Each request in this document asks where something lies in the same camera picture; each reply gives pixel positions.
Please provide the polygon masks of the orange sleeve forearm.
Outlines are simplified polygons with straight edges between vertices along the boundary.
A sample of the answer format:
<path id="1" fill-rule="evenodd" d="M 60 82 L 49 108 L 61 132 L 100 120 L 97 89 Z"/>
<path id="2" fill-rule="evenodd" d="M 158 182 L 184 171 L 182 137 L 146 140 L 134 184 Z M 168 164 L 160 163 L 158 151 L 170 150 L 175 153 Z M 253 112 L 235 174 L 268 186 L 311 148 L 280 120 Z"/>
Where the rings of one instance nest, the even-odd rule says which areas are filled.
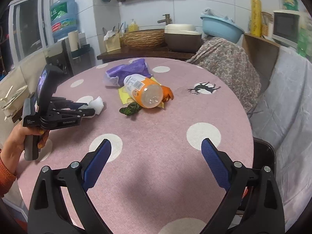
<path id="1" fill-rule="evenodd" d="M 1 198 L 8 193 L 16 180 L 17 164 L 16 156 L 1 151 Z"/>

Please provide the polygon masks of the left hand yellow nails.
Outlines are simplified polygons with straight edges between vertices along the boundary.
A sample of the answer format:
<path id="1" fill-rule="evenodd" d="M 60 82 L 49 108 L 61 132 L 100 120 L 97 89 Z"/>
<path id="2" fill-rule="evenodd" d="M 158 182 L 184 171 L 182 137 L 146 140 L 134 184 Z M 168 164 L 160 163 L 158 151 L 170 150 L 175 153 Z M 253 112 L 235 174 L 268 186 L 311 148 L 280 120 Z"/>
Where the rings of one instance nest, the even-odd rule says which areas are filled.
<path id="1" fill-rule="evenodd" d="M 38 143 L 38 148 L 42 149 L 45 147 L 48 140 L 49 132 L 49 130 L 44 130 L 38 127 L 23 127 L 22 122 L 19 122 L 11 131 L 1 150 L 1 160 L 4 166 L 12 174 L 15 174 L 20 160 L 19 158 L 25 149 L 24 141 L 26 136 L 40 136 L 41 140 Z"/>

